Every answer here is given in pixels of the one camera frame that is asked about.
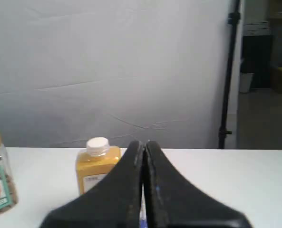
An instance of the white backdrop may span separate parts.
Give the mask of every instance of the white backdrop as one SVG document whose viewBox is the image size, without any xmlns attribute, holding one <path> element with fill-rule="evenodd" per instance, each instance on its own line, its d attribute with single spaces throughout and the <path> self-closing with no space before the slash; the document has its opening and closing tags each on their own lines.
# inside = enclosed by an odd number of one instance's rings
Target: white backdrop
<svg viewBox="0 0 282 228">
<path fill-rule="evenodd" d="M 230 11 L 231 0 L 0 0 L 6 146 L 83 147 L 105 136 L 122 147 L 217 147 Z"/>
</svg>

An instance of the white bottle cap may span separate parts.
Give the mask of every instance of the white bottle cap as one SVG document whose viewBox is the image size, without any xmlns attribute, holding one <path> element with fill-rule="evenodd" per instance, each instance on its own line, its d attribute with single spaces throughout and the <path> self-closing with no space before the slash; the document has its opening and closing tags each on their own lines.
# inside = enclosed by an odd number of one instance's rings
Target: white bottle cap
<svg viewBox="0 0 282 228">
<path fill-rule="evenodd" d="M 105 155 L 109 149 L 109 141 L 104 137 L 92 138 L 87 141 L 87 152 L 90 156 Z"/>
</svg>

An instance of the mustard bottle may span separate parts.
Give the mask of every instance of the mustard bottle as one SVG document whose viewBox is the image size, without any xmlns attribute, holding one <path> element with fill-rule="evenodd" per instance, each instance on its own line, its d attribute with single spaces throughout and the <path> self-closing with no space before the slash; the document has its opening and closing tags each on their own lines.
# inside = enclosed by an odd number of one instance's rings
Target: mustard bottle
<svg viewBox="0 0 282 228">
<path fill-rule="evenodd" d="M 100 182 L 121 158 L 121 150 L 110 146 L 103 137 L 87 141 L 86 150 L 82 150 L 76 160 L 79 194 L 83 194 Z"/>
</svg>

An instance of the white container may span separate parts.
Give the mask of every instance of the white container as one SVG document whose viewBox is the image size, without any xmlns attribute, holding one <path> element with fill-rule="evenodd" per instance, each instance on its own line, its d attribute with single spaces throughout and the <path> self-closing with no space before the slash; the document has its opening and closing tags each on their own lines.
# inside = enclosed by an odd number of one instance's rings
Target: white container
<svg viewBox="0 0 282 228">
<path fill-rule="evenodd" d="M 254 73 L 243 74 L 240 73 L 239 92 L 246 94 L 250 91 L 251 83 Z"/>
</svg>

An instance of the white table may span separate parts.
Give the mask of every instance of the white table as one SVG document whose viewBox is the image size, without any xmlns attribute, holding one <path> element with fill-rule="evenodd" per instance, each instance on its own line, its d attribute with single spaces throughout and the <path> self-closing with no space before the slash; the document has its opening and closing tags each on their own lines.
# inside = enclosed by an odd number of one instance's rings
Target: white table
<svg viewBox="0 0 282 228">
<path fill-rule="evenodd" d="M 79 150 L 8 148 L 19 203 L 0 215 L 0 228 L 38 228 L 49 211 L 76 198 Z M 254 228 L 282 228 L 282 151 L 164 152 L 191 183 L 245 213 Z"/>
</svg>

